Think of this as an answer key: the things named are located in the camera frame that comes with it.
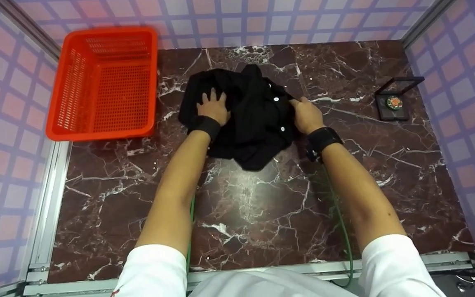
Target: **laundry basket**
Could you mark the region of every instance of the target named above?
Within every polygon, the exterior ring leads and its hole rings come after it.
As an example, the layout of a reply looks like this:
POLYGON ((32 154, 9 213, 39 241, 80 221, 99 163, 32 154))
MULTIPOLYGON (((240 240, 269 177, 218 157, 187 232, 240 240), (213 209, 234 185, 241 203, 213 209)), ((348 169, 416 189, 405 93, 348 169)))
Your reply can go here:
POLYGON ((157 33, 147 27, 97 28, 65 38, 46 134, 89 141, 153 134, 157 33))

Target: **black wristband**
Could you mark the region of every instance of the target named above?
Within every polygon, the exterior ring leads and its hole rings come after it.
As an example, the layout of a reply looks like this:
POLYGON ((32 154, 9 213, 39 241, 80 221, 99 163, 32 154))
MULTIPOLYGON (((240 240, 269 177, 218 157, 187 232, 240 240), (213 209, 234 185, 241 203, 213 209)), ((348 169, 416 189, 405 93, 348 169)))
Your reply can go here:
POLYGON ((338 136, 333 128, 323 127, 314 130, 307 136, 307 140, 313 151, 320 154, 326 146, 333 143, 343 144, 342 139, 338 136))
POLYGON ((214 120, 208 116, 196 116, 194 119, 193 124, 188 129, 188 134, 194 130, 201 130, 210 136, 210 142, 212 143, 214 139, 217 137, 219 130, 221 129, 221 125, 217 120, 214 120))

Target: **white shirt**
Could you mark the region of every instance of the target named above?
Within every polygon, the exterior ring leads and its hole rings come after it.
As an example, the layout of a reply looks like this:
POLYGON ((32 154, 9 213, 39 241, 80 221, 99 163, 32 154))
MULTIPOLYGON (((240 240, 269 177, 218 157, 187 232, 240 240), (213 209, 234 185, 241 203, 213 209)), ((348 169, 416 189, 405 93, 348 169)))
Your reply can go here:
MULTIPOLYGON (((115 288, 115 297, 185 297, 186 259, 174 248, 134 248, 115 288)), ((362 252, 359 284, 368 297, 444 297, 409 237, 386 235, 362 252)), ((270 268, 264 272, 221 272, 198 284, 190 297, 355 297, 330 282, 270 268)))

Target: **black shirt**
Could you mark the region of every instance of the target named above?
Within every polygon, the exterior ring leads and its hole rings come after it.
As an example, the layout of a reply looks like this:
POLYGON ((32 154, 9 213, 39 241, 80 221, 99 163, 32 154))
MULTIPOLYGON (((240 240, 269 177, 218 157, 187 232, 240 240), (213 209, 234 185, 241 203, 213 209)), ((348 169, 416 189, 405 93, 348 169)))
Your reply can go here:
POLYGON ((286 149, 294 139, 293 97, 283 86, 262 77, 257 65, 243 71, 213 69, 190 77, 186 86, 179 121, 190 129, 198 115, 196 103, 202 94, 215 88, 217 98, 226 93, 230 120, 211 143, 208 156, 233 158, 244 170, 259 171, 286 149))

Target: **forearm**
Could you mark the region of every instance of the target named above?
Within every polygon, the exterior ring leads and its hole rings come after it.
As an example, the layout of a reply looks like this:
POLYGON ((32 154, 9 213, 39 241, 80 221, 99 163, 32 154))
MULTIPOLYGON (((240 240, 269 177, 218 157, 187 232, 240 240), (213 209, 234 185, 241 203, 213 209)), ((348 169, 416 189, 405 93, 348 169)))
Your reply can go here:
POLYGON ((383 235, 405 234, 388 198, 343 145, 328 145, 322 151, 322 159, 341 205, 355 228, 360 250, 383 235))
POLYGON ((173 199, 190 208, 192 196, 206 160, 210 137, 195 130, 188 135, 162 174, 155 199, 173 199))
POLYGON ((192 220, 190 205, 210 143, 207 133, 194 130, 166 167, 136 246, 162 244, 188 253, 192 220))

